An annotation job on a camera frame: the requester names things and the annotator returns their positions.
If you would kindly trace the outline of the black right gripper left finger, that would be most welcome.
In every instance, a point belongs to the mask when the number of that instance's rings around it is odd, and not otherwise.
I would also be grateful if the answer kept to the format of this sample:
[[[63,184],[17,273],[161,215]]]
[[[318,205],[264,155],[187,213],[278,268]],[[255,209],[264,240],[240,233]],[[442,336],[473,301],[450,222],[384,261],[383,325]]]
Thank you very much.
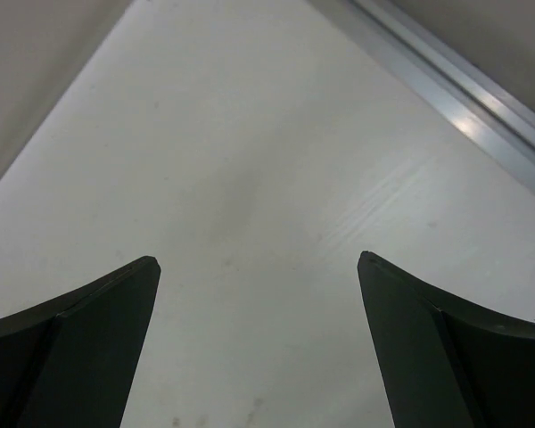
[[[161,276],[143,256],[0,318],[0,427],[118,427]]]

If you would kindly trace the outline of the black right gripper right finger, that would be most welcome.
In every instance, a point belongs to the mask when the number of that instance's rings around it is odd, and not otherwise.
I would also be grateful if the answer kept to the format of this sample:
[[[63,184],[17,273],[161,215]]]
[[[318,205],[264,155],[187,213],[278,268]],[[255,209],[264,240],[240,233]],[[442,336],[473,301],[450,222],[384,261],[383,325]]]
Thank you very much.
[[[430,285],[371,251],[366,318],[397,427],[535,427],[535,320]]]

